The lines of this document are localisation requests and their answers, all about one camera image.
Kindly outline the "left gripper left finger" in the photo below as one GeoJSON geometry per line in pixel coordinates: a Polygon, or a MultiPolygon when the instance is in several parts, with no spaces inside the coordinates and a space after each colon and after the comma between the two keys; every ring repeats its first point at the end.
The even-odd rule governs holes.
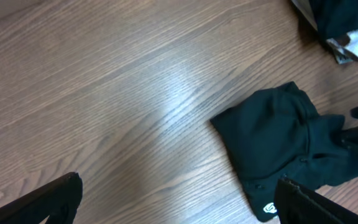
{"type": "Polygon", "coordinates": [[[83,196],[83,182],[69,172],[0,208],[0,223],[72,224],[83,196]]]}

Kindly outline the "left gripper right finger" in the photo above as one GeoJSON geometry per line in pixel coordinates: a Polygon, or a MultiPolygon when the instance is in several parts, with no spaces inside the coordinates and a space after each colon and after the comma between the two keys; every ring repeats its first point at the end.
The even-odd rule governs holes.
{"type": "Polygon", "coordinates": [[[281,224],[358,224],[358,215],[291,179],[280,179],[274,205],[281,224]]]}

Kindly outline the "black t-shirt with logo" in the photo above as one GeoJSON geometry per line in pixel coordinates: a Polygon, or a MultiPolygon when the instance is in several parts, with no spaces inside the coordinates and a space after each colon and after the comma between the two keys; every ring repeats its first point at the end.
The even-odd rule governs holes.
{"type": "Polygon", "coordinates": [[[211,119],[256,219],[277,216],[278,180],[310,190],[358,177],[358,143],[341,141],[345,118],[321,115],[294,82],[254,92],[211,119]]]}

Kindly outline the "folded beige garment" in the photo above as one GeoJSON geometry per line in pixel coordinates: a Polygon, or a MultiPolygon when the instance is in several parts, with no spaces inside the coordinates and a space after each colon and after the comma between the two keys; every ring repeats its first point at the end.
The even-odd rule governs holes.
{"type": "MultiPolygon", "coordinates": [[[[292,0],[291,2],[318,34],[309,0],[292,0]]],[[[332,49],[337,63],[358,62],[358,30],[350,31],[343,36],[323,42],[332,49]]]]}

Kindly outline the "folded black garment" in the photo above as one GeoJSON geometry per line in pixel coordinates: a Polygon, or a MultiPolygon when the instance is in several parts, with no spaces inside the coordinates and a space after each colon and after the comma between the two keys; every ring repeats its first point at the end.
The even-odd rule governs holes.
{"type": "Polygon", "coordinates": [[[358,30],[358,0],[309,0],[322,41],[358,30]]]}

